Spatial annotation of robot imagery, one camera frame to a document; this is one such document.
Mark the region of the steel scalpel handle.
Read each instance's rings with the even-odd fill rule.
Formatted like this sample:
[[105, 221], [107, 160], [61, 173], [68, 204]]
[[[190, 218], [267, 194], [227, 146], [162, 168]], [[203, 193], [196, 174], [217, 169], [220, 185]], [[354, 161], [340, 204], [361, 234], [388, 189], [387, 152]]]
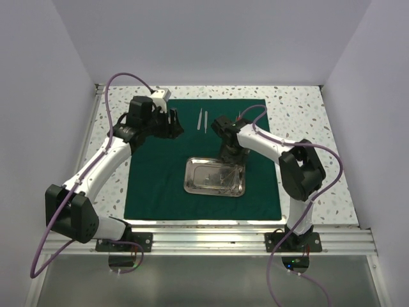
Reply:
[[203, 115], [203, 108], [200, 109], [200, 112], [198, 115], [197, 130], [201, 129], [202, 115]]

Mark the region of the steel forceps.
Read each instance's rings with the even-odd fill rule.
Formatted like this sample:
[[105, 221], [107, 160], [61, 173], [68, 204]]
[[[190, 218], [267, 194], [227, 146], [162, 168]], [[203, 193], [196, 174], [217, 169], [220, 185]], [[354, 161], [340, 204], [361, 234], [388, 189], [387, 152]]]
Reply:
[[225, 168], [220, 173], [220, 184], [222, 186], [232, 186], [240, 177], [240, 168]]

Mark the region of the steel tweezers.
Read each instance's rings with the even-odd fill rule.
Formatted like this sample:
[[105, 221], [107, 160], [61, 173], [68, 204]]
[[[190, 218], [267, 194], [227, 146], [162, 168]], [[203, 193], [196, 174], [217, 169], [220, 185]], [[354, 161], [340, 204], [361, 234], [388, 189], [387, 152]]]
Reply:
[[204, 133], [207, 133], [208, 128], [208, 111], [204, 112]]

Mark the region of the steel instrument tray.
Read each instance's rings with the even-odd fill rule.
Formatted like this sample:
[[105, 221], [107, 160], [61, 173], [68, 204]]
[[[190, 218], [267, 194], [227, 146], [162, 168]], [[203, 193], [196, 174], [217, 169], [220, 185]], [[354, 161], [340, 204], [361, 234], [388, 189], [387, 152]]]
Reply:
[[[220, 184], [220, 173], [225, 168], [241, 169], [240, 177], [235, 182], [235, 185], [226, 187]], [[216, 196], [241, 197], [245, 193], [245, 166], [224, 163], [218, 159], [191, 157], [186, 163], [183, 187], [188, 193], [190, 193], [192, 189], [199, 187], [230, 188], [233, 191], [232, 195]]]

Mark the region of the dark green surgical cloth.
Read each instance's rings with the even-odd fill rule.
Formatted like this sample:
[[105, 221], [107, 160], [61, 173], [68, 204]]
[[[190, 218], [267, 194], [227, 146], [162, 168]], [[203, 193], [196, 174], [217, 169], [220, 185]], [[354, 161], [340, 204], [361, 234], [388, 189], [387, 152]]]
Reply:
[[[263, 99], [171, 99], [184, 133], [176, 139], [148, 137], [132, 155], [125, 219], [279, 221], [281, 204], [275, 164], [251, 152], [245, 170], [245, 193], [238, 198], [190, 194], [184, 190], [185, 165], [191, 157], [216, 158], [221, 139], [211, 124], [219, 116], [234, 120], [253, 106], [245, 118], [262, 112]], [[201, 129], [197, 130], [203, 108]], [[208, 111], [207, 133], [204, 131]]]

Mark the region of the steel needle holder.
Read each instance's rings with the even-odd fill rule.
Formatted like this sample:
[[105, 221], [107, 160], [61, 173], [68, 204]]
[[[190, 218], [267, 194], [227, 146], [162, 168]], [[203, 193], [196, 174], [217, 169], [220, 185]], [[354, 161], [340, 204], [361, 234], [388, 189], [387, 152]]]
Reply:
[[218, 187], [199, 187], [192, 189], [191, 194], [200, 194], [200, 195], [226, 195], [230, 196], [233, 194], [233, 191], [230, 188], [218, 188]]

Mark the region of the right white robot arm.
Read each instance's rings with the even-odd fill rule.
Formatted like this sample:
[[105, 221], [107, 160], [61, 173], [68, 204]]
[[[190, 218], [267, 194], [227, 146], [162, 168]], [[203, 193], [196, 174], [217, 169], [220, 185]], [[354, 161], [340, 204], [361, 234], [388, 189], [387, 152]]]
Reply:
[[284, 232], [271, 235], [269, 240], [278, 250], [301, 251], [313, 234], [312, 198], [326, 177], [311, 143], [306, 139], [300, 146], [286, 140], [275, 143], [272, 134], [246, 119], [233, 122], [220, 116], [213, 121], [211, 128], [222, 140], [221, 162], [244, 166], [250, 152], [256, 152], [279, 167], [282, 186], [290, 199], [289, 217]]

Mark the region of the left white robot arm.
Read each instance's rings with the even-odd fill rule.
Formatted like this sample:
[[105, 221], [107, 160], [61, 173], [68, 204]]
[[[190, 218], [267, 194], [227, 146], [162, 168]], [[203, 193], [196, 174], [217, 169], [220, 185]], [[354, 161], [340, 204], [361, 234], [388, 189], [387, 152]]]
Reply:
[[118, 251], [133, 243], [130, 225], [120, 219], [99, 216], [96, 196], [116, 169], [142, 146], [146, 138], [175, 139], [183, 134], [175, 108], [167, 105], [171, 93], [160, 88], [149, 96], [134, 96], [122, 115], [82, 169], [62, 185], [45, 192], [47, 226], [74, 241], [110, 240]]

